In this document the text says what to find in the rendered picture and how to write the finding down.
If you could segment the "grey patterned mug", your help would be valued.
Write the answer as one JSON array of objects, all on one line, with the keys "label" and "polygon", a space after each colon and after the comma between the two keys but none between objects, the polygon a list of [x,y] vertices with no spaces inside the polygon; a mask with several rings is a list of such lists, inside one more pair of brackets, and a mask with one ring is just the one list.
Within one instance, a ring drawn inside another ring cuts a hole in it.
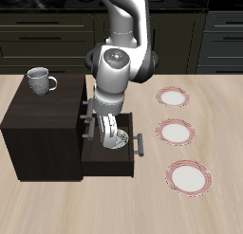
[{"label": "grey patterned mug", "polygon": [[[38,97],[46,96],[50,91],[57,88],[57,80],[49,75],[49,71],[44,67],[34,67],[27,72],[28,84],[32,92]],[[54,80],[55,86],[50,87],[50,81]]]}]

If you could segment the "dark kitchen cupboards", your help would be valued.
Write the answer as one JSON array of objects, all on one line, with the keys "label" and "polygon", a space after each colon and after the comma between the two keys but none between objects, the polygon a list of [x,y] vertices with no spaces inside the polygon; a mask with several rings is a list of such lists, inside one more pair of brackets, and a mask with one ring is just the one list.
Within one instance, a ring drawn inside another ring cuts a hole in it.
[{"label": "dark kitchen cupboards", "polygon": [[[243,74],[243,0],[161,0],[150,9],[158,74]],[[101,0],[0,0],[0,74],[86,73],[110,34]]]}]

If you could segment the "white plate with red rim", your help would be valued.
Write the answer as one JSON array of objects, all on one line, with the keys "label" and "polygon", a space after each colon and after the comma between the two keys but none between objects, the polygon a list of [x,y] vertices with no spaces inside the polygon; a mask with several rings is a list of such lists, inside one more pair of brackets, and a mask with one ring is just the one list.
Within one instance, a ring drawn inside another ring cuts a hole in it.
[{"label": "white plate with red rim", "polygon": [[171,189],[189,197],[205,194],[213,184],[210,171],[201,163],[190,159],[172,163],[165,172],[165,179]]},{"label": "white plate with red rim", "polygon": [[160,89],[156,94],[159,103],[169,107],[181,107],[190,102],[190,94],[182,88],[170,86]]},{"label": "white plate with red rim", "polygon": [[181,146],[192,142],[196,137],[194,126],[179,118],[163,120],[156,129],[157,136],[167,144]]}]

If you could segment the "dark wooden cabinet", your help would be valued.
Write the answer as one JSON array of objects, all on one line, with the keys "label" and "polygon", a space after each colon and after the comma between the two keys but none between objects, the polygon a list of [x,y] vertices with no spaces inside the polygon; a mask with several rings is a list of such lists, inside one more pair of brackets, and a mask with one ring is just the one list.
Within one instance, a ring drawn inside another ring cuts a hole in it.
[{"label": "dark wooden cabinet", "polygon": [[55,78],[57,88],[44,97],[34,95],[28,80],[22,79],[0,124],[20,181],[83,179],[85,75],[57,74]]}]

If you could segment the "dark wooden cabinet drawer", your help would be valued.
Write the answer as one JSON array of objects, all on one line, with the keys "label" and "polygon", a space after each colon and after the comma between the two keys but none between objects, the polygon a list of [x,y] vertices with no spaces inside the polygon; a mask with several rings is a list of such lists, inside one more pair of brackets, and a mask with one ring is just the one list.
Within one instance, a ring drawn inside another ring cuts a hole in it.
[{"label": "dark wooden cabinet drawer", "polygon": [[133,136],[133,116],[119,114],[118,128],[128,134],[128,142],[118,151],[102,146],[98,122],[94,124],[93,139],[84,139],[82,150],[83,176],[134,176],[134,155],[143,156],[142,134]]}]

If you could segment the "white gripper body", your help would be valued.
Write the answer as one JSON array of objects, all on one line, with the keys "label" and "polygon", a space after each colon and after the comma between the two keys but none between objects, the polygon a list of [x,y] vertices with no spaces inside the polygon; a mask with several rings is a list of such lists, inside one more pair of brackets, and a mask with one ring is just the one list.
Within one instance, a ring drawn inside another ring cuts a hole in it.
[{"label": "white gripper body", "polygon": [[101,142],[105,148],[113,148],[117,139],[117,122],[112,114],[107,116],[97,115],[100,129]]}]

